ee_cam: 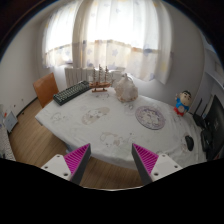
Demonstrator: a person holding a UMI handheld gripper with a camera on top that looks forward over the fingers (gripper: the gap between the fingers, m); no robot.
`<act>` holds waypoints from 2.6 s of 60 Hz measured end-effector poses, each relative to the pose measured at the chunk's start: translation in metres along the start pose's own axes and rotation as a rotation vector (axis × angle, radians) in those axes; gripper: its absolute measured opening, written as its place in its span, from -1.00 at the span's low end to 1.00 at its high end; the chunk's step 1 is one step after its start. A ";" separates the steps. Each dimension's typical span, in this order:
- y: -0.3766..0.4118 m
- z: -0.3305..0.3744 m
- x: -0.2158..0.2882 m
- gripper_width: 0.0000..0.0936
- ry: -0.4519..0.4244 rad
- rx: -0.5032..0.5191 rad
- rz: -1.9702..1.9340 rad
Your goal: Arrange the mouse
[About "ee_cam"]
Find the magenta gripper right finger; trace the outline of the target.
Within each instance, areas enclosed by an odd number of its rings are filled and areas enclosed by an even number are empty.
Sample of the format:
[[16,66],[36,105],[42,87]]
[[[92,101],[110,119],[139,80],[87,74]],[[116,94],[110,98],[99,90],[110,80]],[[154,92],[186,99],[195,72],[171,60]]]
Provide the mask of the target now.
[[182,167],[168,155],[157,155],[137,144],[132,144],[132,156],[144,185],[150,184],[182,169]]

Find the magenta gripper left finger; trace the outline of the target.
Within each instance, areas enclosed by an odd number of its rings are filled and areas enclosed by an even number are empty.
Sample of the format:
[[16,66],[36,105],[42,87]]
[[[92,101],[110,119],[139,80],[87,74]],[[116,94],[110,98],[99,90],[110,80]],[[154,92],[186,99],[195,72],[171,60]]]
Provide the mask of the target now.
[[42,166],[42,169],[79,185],[90,156],[91,145],[86,144],[65,156],[56,154]]

